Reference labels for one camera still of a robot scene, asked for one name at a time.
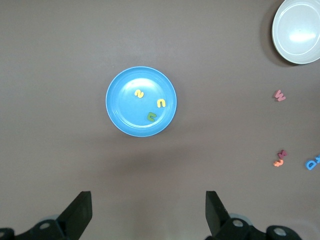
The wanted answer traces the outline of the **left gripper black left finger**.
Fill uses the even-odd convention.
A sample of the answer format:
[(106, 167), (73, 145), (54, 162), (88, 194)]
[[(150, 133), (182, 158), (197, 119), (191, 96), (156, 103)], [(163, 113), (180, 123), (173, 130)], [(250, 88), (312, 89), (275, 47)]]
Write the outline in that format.
[(92, 219), (92, 194), (82, 191), (57, 217), (38, 222), (19, 235), (12, 228), (1, 228), (2, 240), (78, 240)]

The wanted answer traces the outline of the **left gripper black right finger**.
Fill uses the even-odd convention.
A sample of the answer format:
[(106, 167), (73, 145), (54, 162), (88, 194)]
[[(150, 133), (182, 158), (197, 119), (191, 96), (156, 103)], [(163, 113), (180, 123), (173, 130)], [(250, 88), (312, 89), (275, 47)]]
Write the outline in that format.
[(271, 225), (262, 232), (245, 220), (231, 217), (215, 191), (207, 191), (205, 196), (205, 217), (211, 232), (208, 240), (299, 240), (292, 229)]

